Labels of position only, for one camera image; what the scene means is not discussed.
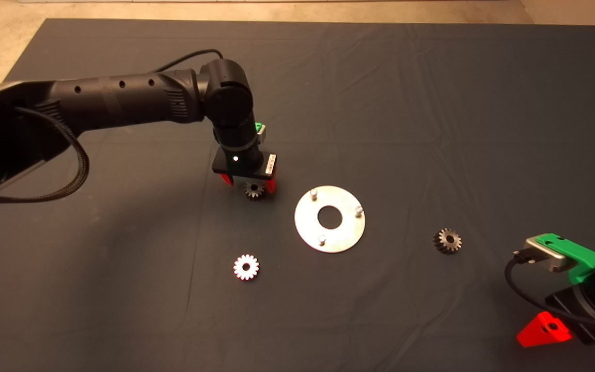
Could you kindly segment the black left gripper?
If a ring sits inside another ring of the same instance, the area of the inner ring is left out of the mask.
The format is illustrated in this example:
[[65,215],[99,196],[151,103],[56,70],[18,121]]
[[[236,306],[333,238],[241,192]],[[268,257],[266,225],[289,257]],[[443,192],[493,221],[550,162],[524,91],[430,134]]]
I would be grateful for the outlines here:
[[276,191],[276,163],[278,156],[258,147],[242,151],[219,148],[212,163],[212,171],[219,174],[227,186],[234,185],[234,177],[265,180],[267,192]]

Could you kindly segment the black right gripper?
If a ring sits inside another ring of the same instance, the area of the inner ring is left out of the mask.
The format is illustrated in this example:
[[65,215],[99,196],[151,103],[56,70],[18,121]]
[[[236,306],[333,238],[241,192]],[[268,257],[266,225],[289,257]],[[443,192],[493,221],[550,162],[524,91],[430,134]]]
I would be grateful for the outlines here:
[[[595,284],[583,283],[559,290],[547,297],[545,303],[572,316],[595,321]],[[548,311],[536,315],[517,333],[515,339],[522,348],[568,342],[572,332],[585,345],[595,344],[595,327],[559,318]]]

